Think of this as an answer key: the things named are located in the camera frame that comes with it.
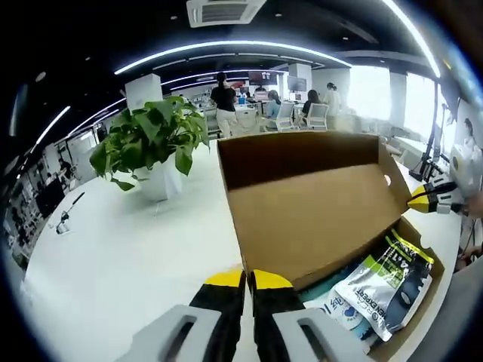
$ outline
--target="white plant pot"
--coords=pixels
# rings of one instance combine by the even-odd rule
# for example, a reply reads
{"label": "white plant pot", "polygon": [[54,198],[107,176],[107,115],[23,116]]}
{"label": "white plant pot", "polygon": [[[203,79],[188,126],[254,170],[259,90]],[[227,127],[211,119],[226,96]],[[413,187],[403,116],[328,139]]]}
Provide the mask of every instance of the white plant pot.
{"label": "white plant pot", "polygon": [[183,191],[184,175],[174,165],[174,154],[165,163],[156,162],[152,170],[146,167],[135,171],[140,179],[141,192],[150,201],[168,200]]}

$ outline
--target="box lid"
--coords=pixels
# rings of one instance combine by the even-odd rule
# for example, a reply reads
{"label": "box lid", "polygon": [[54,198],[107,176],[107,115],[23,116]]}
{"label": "box lid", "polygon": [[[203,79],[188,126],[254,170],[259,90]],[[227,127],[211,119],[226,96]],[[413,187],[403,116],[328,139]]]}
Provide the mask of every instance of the box lid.
{"label": "box lid", "polygon": [[411,197],[375,136],[269,133],[222,140],[218,152],[245,268],[290,281],[338,268]]}

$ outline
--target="air conditioner vent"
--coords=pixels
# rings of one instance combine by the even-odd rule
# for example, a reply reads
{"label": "air conditioner vent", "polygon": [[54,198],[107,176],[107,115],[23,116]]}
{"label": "air conditioner vent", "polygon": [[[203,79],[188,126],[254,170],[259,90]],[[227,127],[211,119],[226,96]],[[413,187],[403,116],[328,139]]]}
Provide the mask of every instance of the air conditioner vent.
{"label": "air conditioner vent", "polygon": [[266,0],[189,0],[186,3],[192,28],[249,24]]}

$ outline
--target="potted plant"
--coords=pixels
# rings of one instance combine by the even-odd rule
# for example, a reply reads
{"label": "potted plant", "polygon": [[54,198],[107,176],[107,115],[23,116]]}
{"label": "potted plant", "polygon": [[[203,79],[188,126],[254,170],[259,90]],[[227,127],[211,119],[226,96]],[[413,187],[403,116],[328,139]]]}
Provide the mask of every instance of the potted plant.
{"label": "potted plant", "polygon": [[134,187],[114,173],[130,173],[145,195],[159,201],[169,197],[169,189],[180,192],[180,173],[188,176],[192,152],[200,143],[209,147],[204,118],[182,97],[147,102],[142,109],[129,109],[113,120],[109,134],[95,148],[90,162],[98,176],[122,190]]}

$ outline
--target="cardboard box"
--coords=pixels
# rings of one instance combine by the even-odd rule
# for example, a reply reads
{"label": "cardboard box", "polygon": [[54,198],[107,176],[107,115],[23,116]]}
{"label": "cardboard box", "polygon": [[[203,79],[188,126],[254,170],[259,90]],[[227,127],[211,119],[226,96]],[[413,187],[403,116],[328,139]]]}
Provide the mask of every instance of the cardboard box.
{"label": "cardboard box", "polygon": [[[364,256],[391,227],[420,247],[401,215],[411,194],[379,139],[335,132],[268,133],[222,140],[220,167],[244,268],[276,273],[297,290]],[[409,325],[370,356],[388,360],[419,323],[444,268]]]}

